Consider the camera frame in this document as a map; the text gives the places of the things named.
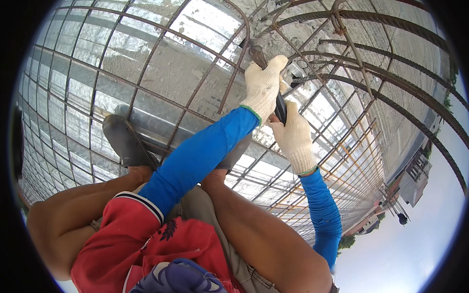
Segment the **red shirt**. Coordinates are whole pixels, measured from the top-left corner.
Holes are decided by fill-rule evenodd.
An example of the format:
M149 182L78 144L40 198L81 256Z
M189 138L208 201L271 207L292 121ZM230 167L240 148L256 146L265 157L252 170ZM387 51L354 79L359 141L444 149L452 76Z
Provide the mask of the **red shirt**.
M161 226L158 208L135 194L119 194L104 209L101 228L73 263L81 293L127 293L160 262L190 259L213 273L230 293L244 292L229 269L212 225L196 219Z

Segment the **welded wire mesh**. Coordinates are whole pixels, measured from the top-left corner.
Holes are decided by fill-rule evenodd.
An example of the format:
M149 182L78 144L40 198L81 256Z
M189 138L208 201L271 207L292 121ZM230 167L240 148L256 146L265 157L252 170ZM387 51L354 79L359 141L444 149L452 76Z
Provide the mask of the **welded wire mesh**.
M378 8L405 17L402 7L406 4L385 2ZM241 1L210 0L60 2L40 28L19 76L17 101L23 111L25 131L20 185L26 201L32 204L67 188L126 174L127 169L120 165L120 158L102 131L102 121L109 114L129 119L146 147L162 161L182 141L236 108L245 95L243 68L250 59L244 55L252 44L250 37L265 45L267 57L277 53L291 56L307 50L335 53L392 70L405 79L411 77L411 82L427 92L442 91L433 79L415 75L408 65L392 63L393 58L363 49L350 50L344 44L322 41L320 45L320 38L344 39L333 33L329 19L305 21L297 30L275 27L275 19L282 13L284 16L278 20L298 14L295 9L301 7L304 11L326 11L333 1L302 1L290 9L289 3L283 3L275 6L266 0L257 6L253 1L249 6ZM370 0L349 3L345 8L363 7L377 12ZM411 10L412 15L428 19L409 16L410 21L420 25L430 22L427 12ZM262 36L260 32L269 20L272 23L273 17L272 32ZM440 71L446 67L437 68L435 63L440 64L447 55L430 42L416 42L430 56L428 60L416 58L409 52L415 44L395 43L396 39L410 36L409 32L361 20L344 23L349 37L363 45L390 49L434 73L446 74ZM308 31L303 32L303 39L296 36L299 30ZM272 42L283 45L274 50ZM423 120L428 107L371 74L363 75L360 70L341 67L339 63L321 63L334 58L299 54L291 60L283 73L285 80L290 78L289 84L293 82L293 88L285 96L299 105L300 113L310 123L312 151L346 231L383 200L380 189L406 160L419 132L370 97L368 90L334 79L299 78L319 73L346 76L366 84L367 89L386 93ZM254 130L252 144L227 176L226 184L314 243L304 190L268 127Z

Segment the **person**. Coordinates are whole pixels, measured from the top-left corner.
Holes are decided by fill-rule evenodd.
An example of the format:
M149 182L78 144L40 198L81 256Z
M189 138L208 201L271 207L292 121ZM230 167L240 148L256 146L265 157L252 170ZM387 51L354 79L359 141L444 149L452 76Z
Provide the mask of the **person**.
M161 166L125 119L107 116L103 132L129 173L59 192L29 211L27 228L52 276L72 279L79 292L337 291L330 269L340 215L311 153L310 127L293 102L285 125L271 115L286 63L279 55L265 70L250 64L240 107ZM300 177L313 247L224 184L262 123Z

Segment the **hand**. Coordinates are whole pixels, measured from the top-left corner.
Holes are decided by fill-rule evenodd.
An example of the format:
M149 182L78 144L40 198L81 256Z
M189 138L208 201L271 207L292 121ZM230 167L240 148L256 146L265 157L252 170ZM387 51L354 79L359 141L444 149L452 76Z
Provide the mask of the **hand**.
M301 116L294 102L286 101L287 122L285 126L275 115L270 115L267 125L273 130L282 153L290 161L297 175L315 171L317 162L311 153L313 146L311 130L306 118Z
M287 62L287 57L277 55L267 63L266 69L262 70L259 65L252 62L244 73L247 97L240 106L251 110L259 118L259 125L265 122L275 109L280 71Z

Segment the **black shoe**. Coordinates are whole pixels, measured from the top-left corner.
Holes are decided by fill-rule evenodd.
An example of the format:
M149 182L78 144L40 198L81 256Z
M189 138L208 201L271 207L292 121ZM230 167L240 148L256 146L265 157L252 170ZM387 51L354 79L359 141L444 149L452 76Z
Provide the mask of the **black shoe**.
M103 132L114 151L122 158L124 167L149 166L155 171L159 164L147 152L128 121L119 115L108 115L103 122Z
M251 143L252 140L252 132L249 133L245 138L243 138L236 146L234 146L234 149L231 150L227 154L227 157L218 164L215 169L227 169L228 173L231 172L233 169L233 166L236 164L236 162L241 158L241 156L244 154L246 149L248 148L249 144Z

